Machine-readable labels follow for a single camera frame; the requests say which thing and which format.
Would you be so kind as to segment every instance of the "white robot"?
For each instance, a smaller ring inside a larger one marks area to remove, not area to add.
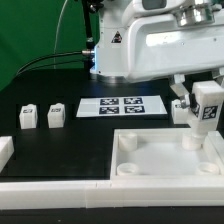
[[[189,109],[198,148],[216,130],[224,99],[224,10],[211,0],[104,0],[99,10],[100,41],[94,49],[93,78],[141,82],[168,77]],[[195,83],[184,75],[212,71],[215,81]]]

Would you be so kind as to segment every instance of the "small white block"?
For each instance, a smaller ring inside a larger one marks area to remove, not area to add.
[[[0,138],[0,172],[14,152],[12,137]]]
[[[37,107],[29,104],[23,106],[19,115],[21,129],[30,129],[37,127]]]
[[[172,117],[174,124],[187,124],[188,109],[182,109],[180,100],[172,101]]]
[[[138,148],[138,136],[129,132],[119,135],[119,148],[125,152],[132,152]]]
[[[51,105],[47,117],[49,128],[63,128],[65,123],[64,104]]]

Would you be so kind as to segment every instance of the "white plastic part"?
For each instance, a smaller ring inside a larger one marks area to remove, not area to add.
[[[200,163],[196,175],[219,175],[219,167],[214,163]]]
[[[0,173],[14,152],[12,137],[0,138]]]
[[[182,109],[180,100],[174,100],[171,104],[171,113],[174,124],[187,124],[188,108]]]
[[[203,143],[209,131],[215,131],[224,100],[224,89],[215,81],[196,82],[192,93],[195,94],[197,107],[189,110],[187,122],[192,136]]]
[[[164,8],[146,10],[143,6],[142,0],[132,0],[124,11],[122,24],[124,27],[130,26],[137,18],[155,16],[171,11],[174,8],[178,8],[185,1],[186,0],[168,0]]]
[[[23,106],[19,115],[21,129],[31,129],[37,127],[37,107],[29,104]]]
[[[125,152],[132,152],[138,148],[138,136],[134,132],[119,135],[119,148]]]
[[[62,128],[65,123],[65,106],[64,104],[58,103],[51,105],[48,112],[48,125],[49,128]]]
[[[117,167],[118,176],[139,175],[139,167],[134,163],[122,163]]]
[[[135,133],[138,136],[137,150],[125,152],[120,148],[120,136]],[[151,178],[179,177],[181,179],[194,176],[201,163],[214,163],[224,174],[224,164],[221,161],[216,147],[209,142],[217,141],[216,137],[206,137],[203,145],[197,143],[187,145],[191,129],[136,129],[115,130],[111,180],[121,180],[118,169],[120,164],[135,164],[140,170],[138,175],[131,178],[148,180]],[[183,135],[185,146],[182,146]]]
[[[197,142],[197,139],[192,136],[192,133],[184,133],[182,139],[182,146],[186,150],[198,150],[201,149],[201,142]]]

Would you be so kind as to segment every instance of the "white platform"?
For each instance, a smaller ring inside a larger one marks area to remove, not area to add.
[[[130,131],[137,134],[137,148],[121,151],[119,135]],[[186,151],[180,136],[187,131],[116,130],[111,180],[1,183],[0,209],[223,206],[224,140],[211,132],[203,149]],[[130,162],[139,174],[118,176],[117,167]],[[217,166],[219,173],[202,169],[206,172],[198,174],[203,162]]]

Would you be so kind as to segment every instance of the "black square marker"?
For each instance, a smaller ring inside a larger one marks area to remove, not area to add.
[[[208,120],[208,119],[216,118],[217,110],[218,110],[218,106],[205,107],[202,119]]]
[[[141,97],[124,98],[124,104],[143,104]]]
[[[55,108],[55,109],[52,109],[52,110],[51,110],[51,112],[56,112],[56,113],[57,113],[57,112],[60,112],[60,111],[61,111],[61,108]]]
[[[108,99],[101,99],[100,100],[100,105],[103,106],[103,105],[118,105],[119,104],[119,99],[111,99],[111,98],[108,98]]]
[[[100,107],[99,114],[119,114],[119,107]]]
[[[145,108],[143,106],[126,106],[124,109],[126,114],[145,113]]]

